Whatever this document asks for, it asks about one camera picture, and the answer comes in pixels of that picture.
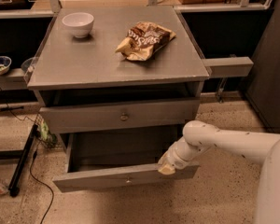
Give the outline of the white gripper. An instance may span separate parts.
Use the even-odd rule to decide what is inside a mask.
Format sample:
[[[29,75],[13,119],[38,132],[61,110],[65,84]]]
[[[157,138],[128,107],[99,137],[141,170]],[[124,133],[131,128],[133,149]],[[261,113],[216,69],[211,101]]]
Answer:
[[[188,143],[173,143],[158,161],[158,172],[173,175],[175,170],[182,170],[189,165],[195,155],[195,147]]]

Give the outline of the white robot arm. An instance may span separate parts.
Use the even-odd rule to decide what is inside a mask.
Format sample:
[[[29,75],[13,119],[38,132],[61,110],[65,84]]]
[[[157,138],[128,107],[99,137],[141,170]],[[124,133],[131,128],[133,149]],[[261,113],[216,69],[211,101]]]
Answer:
[[[192,120],[184,126],[182,137],[159,159],[159,172],[172,175],[210,147],[262,165],[254,224],[280,224],[280,134],[221,130]]]

